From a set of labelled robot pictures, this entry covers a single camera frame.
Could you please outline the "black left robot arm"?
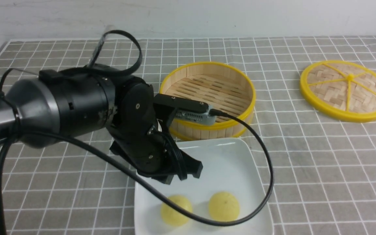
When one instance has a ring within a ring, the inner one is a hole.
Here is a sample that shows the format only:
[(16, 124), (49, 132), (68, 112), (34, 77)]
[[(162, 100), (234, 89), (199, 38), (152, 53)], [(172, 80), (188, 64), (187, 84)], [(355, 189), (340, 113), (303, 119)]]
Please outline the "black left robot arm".
[(97, 64), (108, 34), (130, 39), (142, 51), (130, 33), (112, 30), (103, 34), (90, 62), (83, 67), (61, 71), (41, 70), (36, 78), (21, 79), (3, 92), (7, 70), (0, 81), (0, 146), (12, 134), (41, 149), (58, 143), (54, 137), (26, 134), (25, 131), (56, 133), (78, 137), (106, 128), (114, 141), (112, 153), (121, 156), (147, 178), (170, 184), (173, 176), (186, 180), (199, 178), (203, 169), (172, 140), (169, 126), (178, 109), (205, 112), (204, 104), (195, 104), (168, 95), (154, 95), (153, 87), (133, 73), (142, 64), (142, 53), (128, 69), (118, 70)]

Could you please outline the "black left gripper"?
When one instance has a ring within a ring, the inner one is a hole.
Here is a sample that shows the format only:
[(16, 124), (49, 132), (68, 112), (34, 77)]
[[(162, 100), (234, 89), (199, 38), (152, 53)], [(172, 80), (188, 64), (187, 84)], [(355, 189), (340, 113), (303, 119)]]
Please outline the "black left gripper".
[(111, 152), (130, 163), (142, 177), (167, 185), (175, 175), (180, 180), (186, 180), (188, 174), (200, 178), (202, 162), (182, 152), (167, 129), (152, 128), (146, 135), (139, 135), (110, 127), (109, 134), (114, 138)]

